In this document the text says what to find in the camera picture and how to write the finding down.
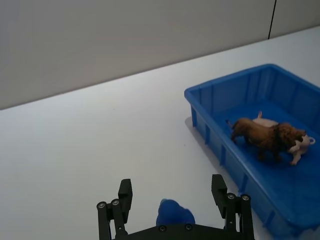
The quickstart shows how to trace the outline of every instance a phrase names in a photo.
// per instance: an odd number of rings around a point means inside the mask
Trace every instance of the brown toy lion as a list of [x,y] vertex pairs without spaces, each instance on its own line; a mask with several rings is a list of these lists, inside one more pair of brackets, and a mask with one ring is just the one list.
[[259,148],[258,159],[263,160],[266,151],[273,154],[276,161],[281,161],[279,153],[287,151],[296,145],[297,141],[303,141],[305,131],[297,130],[289,123],[279,123],[277,125],[266,127],[255,123],[249,118],[240,118],[232,125],[227,123],[233,129],[231,139],[236,143],[236,137],[243,136],[245,142]]

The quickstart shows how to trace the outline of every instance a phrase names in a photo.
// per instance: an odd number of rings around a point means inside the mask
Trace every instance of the blue object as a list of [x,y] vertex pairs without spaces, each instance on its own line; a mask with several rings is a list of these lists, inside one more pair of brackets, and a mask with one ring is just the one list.
[[176,201],[163,199],[158,209],[156,225],[195,224],[193,214],[180,206]]
[[184,92],[191,104],[192,124],[229,172],[239,194],[275,237],[298,236],[320,225],[320,148],[309,146],[297,166],[292,155],[282,162],[257,160],[257,148],[231,139],[226,120],[263,117],[305,129],[320,143],[320,88],[273,64],[220,77]]

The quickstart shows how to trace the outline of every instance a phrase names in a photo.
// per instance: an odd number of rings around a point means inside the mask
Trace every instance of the table surface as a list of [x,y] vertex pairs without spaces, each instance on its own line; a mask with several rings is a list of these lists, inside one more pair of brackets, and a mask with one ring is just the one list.
[[[266,63],[320,86],[319,59],[316,27],[0,111],[0,238],[97,240],[96,204],[124,178],[129,233],[155,225],[163,198],[222,228],[212,174],[237,188],[192,128],[184,90]],[[271,239],[253,221],[256,240]]]

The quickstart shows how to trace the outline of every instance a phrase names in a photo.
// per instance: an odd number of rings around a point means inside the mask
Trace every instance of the white toy pig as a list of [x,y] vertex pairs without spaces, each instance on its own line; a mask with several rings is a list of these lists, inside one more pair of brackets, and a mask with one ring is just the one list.
[[[262,118],[262,111],[259,112],[258,117],[253,119],[257,124],[263,125],[265,127],[272,127],[277,125],[278,122]],[[291,165],[297,165],[301,159],[301,155],[305,154],[308,151],[308,146],[316,143],[316,140],[313,137],[305,135],[302,137],[303,141],[295,140],[295,146],[291,147],[287,152],[293,155],[293,160],[290,162]]]

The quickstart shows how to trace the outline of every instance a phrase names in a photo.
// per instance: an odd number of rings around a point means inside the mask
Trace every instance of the gray wall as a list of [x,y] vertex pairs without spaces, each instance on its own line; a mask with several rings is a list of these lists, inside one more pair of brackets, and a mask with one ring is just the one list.
[[320,25],[320,0],[277,0],[271,38]]
[[265,40],[273,5],[1,0],[0,109]]

